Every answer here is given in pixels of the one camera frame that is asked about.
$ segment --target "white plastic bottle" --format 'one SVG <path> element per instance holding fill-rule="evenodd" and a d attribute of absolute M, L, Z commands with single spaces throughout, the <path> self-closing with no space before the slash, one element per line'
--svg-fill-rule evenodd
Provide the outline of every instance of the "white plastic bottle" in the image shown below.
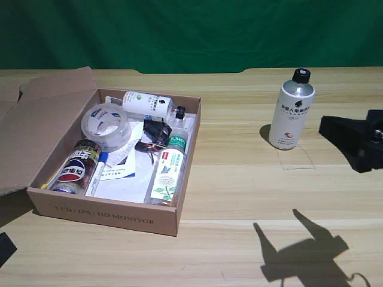
<path fill-rule="evenodd" d="M 167 124 L 174 118 L 182 120 L 185 117 L 185 108 L 176 106 L 170 97 L 137 91 L 126 92 L 122 108 L 128 112 L 128 116 L 163 121 Z"/>
<path fill-rule="evenodd" d="M 174 128 L 168 146 L 158 157 L 144 203 L 175 206 L 181 188 L 181 175 L 185 165 L 187 131 Z"/>
<path fill-rule="evenodd" d="M 293 79 L 282 84 L 269 133 L 269 141 L 276 148 L 297 145 L 315 95 L 310 74 L 307 69 L 296 69 Z"/>

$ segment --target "cardboard box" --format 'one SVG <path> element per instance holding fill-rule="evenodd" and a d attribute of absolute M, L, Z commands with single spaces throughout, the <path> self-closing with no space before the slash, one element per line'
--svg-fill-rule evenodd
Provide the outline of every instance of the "cardboard box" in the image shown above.
<path fill-rule="evenodd" d="M 155 93 L 171 97 L 197 115 L 175 207 L 40 189 L 83 138 L 80 123 L 85 112 L 104 102 L 105 96 L 122 99 L 124 94 L 125 90 L 97 88 L 89 67 L 32 80 L 18 104 L 13 102 L 2 112 L 0 194 L 27 188 L 37 211 L 44 216 L 176 236 L 200 123 L 200 98 Z"/>

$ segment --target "clear packing tape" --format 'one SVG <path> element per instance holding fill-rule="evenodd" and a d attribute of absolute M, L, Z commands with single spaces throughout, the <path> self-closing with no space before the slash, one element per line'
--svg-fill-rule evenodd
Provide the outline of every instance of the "clear packing tape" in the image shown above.
<path fill-rule="evenodd" d="M 113 103 L 102 103 L 88 110 L 81 121 L 81 129 L 106 152 L 123 147 L 131 133 L 126 113 Z"/>

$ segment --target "green curtain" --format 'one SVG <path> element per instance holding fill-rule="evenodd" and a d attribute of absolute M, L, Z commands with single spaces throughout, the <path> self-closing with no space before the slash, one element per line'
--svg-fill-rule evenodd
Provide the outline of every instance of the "green curtain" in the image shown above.
<path fill-rule="evenodd" d="M 0 0 L 0 69 L 383 66 L 382 0 Z"/>

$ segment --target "pen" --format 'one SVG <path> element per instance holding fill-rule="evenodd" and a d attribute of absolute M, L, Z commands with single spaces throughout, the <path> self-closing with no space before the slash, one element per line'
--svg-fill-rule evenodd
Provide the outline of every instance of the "pen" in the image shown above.
<path fill-rule="evenodd" d="M 95 191 L 98 185 L 98 182 L 100 181 L 102 171 L 104 170 L 105 163 L 108 159 L 108 153 L 105 151 L 101 152 L 100 159 L 98 161 L 98 164 L 96 166 L 96 170 L 93 173 L 93 176 L 89 182 L 89 185 L 86 189 L 85 196 L 94 196 Z"/>

